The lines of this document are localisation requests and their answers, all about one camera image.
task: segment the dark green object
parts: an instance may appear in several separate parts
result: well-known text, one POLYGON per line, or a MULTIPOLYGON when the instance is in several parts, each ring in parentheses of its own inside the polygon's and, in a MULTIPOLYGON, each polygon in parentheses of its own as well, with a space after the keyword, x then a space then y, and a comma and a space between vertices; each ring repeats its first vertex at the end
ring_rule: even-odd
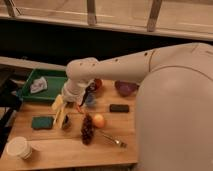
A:
POLYGON ((24 101, 53 102, 56 96, 61 93, 61 89, 66 81, 65 71, 34 69, 22 89, 22 98, 24 101), (47 80, 47 90, 31 94, 30 85, 33 83, 33 80, 42 76, 47 80))
POLYGON ((110 112, 129 112, 129 105, 127 104, 110 104, 109 105, 110 112))
POLYGON ((33 129, 51 129, 53 126, 53 117, 52 116, 39 116, 33 117, 31 127, 33 129))

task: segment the green sponge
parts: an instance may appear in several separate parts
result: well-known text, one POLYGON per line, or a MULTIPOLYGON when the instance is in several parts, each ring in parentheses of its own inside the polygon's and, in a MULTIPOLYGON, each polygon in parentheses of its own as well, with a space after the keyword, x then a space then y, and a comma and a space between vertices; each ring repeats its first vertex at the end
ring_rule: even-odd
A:
POLYGON ((36 130, 51 129, 53 126, 53 120, 52 116, 33 117, 31 127, 36 130))

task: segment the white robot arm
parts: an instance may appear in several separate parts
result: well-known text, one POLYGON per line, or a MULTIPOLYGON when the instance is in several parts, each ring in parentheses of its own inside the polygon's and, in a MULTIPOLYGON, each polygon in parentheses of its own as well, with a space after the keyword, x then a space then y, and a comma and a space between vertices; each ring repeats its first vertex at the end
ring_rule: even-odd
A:
POLYGON ((94 78, 140 84, 139 170, 213 170, 212 46, 191 43, 104 61, 74 60, 66 73, 66 101, 80 101, 94 78))

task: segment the white cup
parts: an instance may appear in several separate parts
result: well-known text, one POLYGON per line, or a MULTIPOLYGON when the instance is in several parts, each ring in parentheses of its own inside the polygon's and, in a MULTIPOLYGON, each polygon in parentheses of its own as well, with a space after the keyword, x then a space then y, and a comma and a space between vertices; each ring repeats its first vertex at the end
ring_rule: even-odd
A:
POLYGON ((32 148, 26 138, 15 137, 7 144, 7 154, 13 157, 27 159, 32 154, 32 148))

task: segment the green tray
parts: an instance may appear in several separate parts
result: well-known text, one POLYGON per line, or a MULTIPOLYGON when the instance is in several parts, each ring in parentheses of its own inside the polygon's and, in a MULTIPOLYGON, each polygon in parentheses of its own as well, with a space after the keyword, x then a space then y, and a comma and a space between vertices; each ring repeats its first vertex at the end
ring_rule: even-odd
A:
POLYGON ((56 96, 61 93, 61 89, 66 81, 65 71, 34 69, 22 88, 23 101, 53 102, 56 96), (41 76, 47 80, 47 90, 31 94, 30 85, 34 79, 38 79, 41 76))

